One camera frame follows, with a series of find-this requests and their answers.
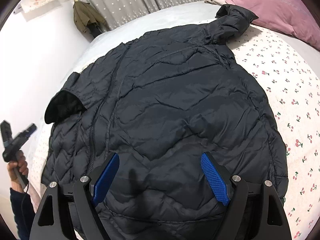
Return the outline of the person's left hand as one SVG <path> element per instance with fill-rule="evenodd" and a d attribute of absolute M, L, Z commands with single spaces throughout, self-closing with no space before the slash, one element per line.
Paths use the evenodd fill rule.
<path fill-rule="evenodd" d="M 11 188 L 14 191 L 17 191 L 19 193 L 24 192 L 24 188 L 19 182 L 19 179 L 17 178 L 14 168 L 17 168 L 24 176 L 28 175 L 28 163 L 25 160 L 24 153 L 22 151 L 17 152 L 17 161 L 10 161 L 7 164 L 7 171 L 11 180 Z"/>

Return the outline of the dark blue left sleeve forearm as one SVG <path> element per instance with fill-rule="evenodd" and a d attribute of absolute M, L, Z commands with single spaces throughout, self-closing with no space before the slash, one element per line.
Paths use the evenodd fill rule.
<path fill-rule="evenodd" d="M 35 218 L 30 195 L 10 188 L 10 202 L 17 225 L 17 233 L 21 240 L 29 240 L 31 228 Z"/>

